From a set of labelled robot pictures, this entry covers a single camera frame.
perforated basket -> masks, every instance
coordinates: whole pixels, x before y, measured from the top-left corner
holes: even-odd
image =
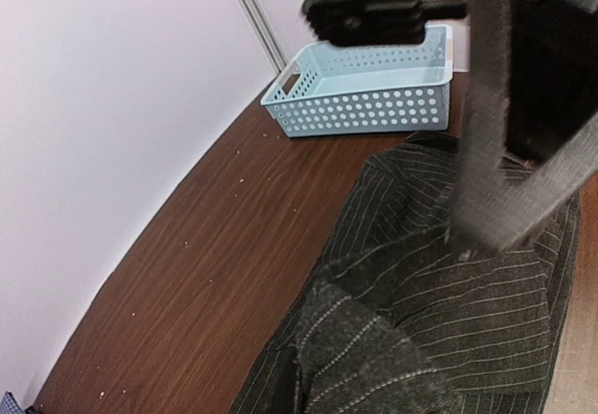
[[[445,130],[452,28],[426,29],[416,47],[309,45],[270,86],[262,105],[289,137]]]

basket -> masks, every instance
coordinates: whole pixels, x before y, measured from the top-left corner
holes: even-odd
[[[449,126],[452,28],[416,47],[303,48],[262,98],[289,137],[441,131]]]

wood grain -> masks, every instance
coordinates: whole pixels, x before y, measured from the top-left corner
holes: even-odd
[[[464,75],[453,81],[454,135],[466,83]],[[318,258],[363,161],[403,138],[291,141],[253,102],[97,294],[36,406],[46,414],[227,413]],[[596,181],[583,202],[583,247],[551,412],[596,412],[582,409],[595,393],[579,385],[598,383]]]

black pinstriped fabric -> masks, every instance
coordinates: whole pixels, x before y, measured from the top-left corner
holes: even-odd
[[[530,171],[505,160],[508,181]],[[233,414],[541,413],[573,280],[578,203],[526,250],[446,245],[455,156],[365,164]]]

robotic arm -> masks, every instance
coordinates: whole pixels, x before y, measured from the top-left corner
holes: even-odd
[[[306,19],[339,47],[414,44],[428,20],[471,25],[460,173],[450,235],[501,251],[598,171],[598,0],[306,0]],[[519,186],[505,151],[540,166]]]

